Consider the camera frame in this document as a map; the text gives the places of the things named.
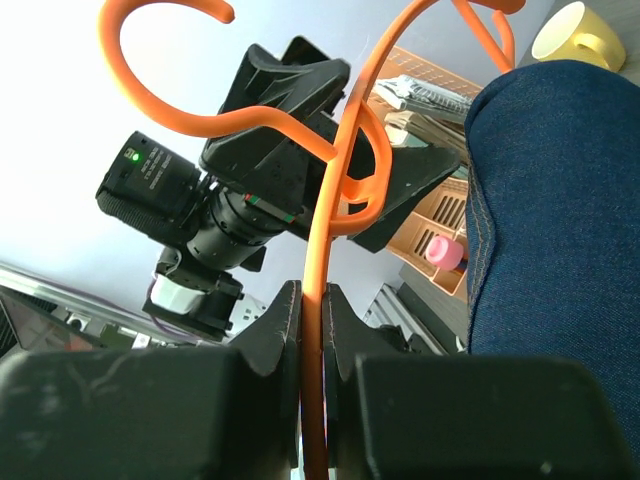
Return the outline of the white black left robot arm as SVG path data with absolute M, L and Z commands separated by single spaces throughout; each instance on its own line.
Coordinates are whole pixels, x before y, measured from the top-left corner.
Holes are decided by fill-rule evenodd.
M 349 75 L 347 62 L 300 36 L 281 58 L 252 45 L 221 111 L 274 107 L 330 141 Z M 268 127 L 208 139 L 197 163 L 136 132 L 96 201 L 102 212 L 163 248 L 144 311 L 219 341 L 243 298 L 232 270 L 259 271 L 267 242 L 279 234 L 308 237 L 325 170 L 323 161 Z

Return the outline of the blue denim jeans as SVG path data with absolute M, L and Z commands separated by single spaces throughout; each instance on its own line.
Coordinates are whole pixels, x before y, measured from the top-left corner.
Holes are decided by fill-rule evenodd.
M 466 230 L 481 355 L 553 355 L 599 380 L 639 449 L 639 89 L 562 60 L 474 100 Z

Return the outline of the orange plastic hanger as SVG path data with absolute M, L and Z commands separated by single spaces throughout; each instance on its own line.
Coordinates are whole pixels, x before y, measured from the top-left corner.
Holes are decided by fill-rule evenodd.
M 327 285 L 331 242 L 360 232 L 380 215 L 392 166 L 391 146 L 367 98 L 392 47 L 429 1 L 414 1 L 391 23 L 354 84 L 337 134 L 328 142 L 292 116 L 266 106 L 252 106 L 219 116 L 199 116 L 176 109 L 149 91 L 134 75 L 120 44 L 125 19 L 141 1 L 107 1 L 98 20 L 103 55 L 120 89 L 154 122 L 178 133 L 217 138 L 252 127 L 270 127 L 315 155 L 326 165 L 309 234 L 302 281 L 301 388 L 304 471 L 308 479 L 328 476 L 323 406 L 321 307 Z

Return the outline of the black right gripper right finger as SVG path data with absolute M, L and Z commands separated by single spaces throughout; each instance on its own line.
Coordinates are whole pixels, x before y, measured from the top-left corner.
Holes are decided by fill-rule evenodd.
M 631 479 L 606 396 L 551 357 L 401 351 L 339 286 L 322 301 L 329 464 L 340 479 Z

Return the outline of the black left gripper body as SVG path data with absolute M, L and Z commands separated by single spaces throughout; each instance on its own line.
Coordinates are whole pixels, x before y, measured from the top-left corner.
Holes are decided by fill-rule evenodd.
M 332 142 L 338 127 L 333 110 L 349 75 L 347 62 L 330 59 L 301 36 L 281 58 L 253 44 L 220 110 L 277 108 Z M 326 165 L 306 149 L 277 130 L 255 127 L 208 139 L 200 165 L 218 181 L 203 215 L 214 233 L 256 248 L 284 230 L 308 237 Z M 459 165 L 459 154 L 445 148 L 394 148 L 383 210 L 350 240 L 372 253 L 384 249 L 418 203 Z

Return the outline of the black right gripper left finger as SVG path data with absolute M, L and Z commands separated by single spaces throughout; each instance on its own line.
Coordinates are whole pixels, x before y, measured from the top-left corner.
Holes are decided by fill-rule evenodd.
M 225 345 L 109 348 L 9 289 L 5 479 L 286 479 L 298 464 L 301 286 Z

